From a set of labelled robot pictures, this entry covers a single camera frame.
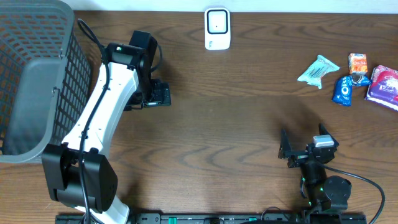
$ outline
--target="wood grain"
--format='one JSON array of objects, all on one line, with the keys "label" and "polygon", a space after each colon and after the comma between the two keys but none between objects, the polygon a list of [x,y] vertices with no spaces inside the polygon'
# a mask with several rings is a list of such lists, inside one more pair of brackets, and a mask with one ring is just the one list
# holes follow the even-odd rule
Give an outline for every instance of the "wood grain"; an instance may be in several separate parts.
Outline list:
[{"label": "wood grain", "polygon": [[[351,52],[367,54],[369,70],[398,69],[397,15],[234,13],[231,48],[215,52],[203,46],[202,13],[75,15],[103,44],[126,44],[145,30],[164,51],[154,76],[170,83],[172,106],[123,113],[113,137],[123,202],[165,213],[298,210],[307,201],[299,169],[277,158],[280,129],[301,149],[322,122],[341,145],[330,165],[379,183],[387,200],[378,223],[397,223],[398,113],[363,100],[366,88],[354,89],[349,108],[331,101]],[[75,33],[96,76],[99,51]],[[321,90],[297,81],[318,54],[341,67],[323,77]],[[379,192],[347,178],[349,211],[370,220]],[[75,212],[49,199],[40,165],[0,164],[0,200],[1,223],[53,223],[56,214]]]}]

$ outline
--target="candy wrapper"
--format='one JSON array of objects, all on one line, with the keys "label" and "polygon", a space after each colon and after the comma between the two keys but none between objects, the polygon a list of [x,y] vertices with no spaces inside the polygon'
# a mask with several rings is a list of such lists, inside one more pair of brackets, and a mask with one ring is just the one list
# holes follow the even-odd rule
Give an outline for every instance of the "candy wrapper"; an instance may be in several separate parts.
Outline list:
[{"label": "candy wrapper", "polygon": [[365,99],[398,111],[398,71],[379,65],[373,70],[372,81]]},{"label": "candy wrapper", "polygon": [[340,67],[329,61],[322,55],[318,55],[318,59],[301,75],[297,81],[307,82],[309,85],[315,85],[322,89],[321,78],[329,72],[335,72]]},{"label": "candy wrapper", "polygon": [[343,106],[351,106],[351,96],[354,86],[367,86],[372,82],[364,75],[347,75],[336,82],[333,102]]},{"label": "candy wrapper", "polygon": [[368,63],[365,54],[350,54],[348,56],[349,73],[365,75],[368,72]]}]

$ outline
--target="pink package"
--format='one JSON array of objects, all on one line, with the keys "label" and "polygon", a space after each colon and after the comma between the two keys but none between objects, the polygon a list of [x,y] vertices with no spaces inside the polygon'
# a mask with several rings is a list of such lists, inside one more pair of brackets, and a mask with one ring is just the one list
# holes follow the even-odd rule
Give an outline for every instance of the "pink package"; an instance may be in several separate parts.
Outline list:
[{"label": "pink package", "polygon": [[373,70],[372,82],[365,100],[398,111],[398,71],[379,65]]}]

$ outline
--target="white backdrop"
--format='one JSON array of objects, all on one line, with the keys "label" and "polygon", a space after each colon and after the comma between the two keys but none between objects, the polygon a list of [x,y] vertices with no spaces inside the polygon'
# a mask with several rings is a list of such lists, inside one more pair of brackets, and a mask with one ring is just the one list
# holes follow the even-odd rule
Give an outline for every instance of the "white backdrop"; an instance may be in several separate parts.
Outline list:
[{"label": "white backdrop", "polygon": [[398,0],[62,0],[74,10],[204,12],[342,12],[398,14]]}]

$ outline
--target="gray plastic basket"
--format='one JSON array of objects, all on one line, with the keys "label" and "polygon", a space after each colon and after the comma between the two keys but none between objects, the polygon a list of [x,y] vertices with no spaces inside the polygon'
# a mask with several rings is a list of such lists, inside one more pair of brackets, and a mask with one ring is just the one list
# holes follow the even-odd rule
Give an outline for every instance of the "gray plastic basket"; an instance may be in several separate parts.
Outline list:
[{"label": "gray plastic basket", "polygon": [[90,66],[58,0],[0,0],[0,162],[40,162],[88,100]]}]

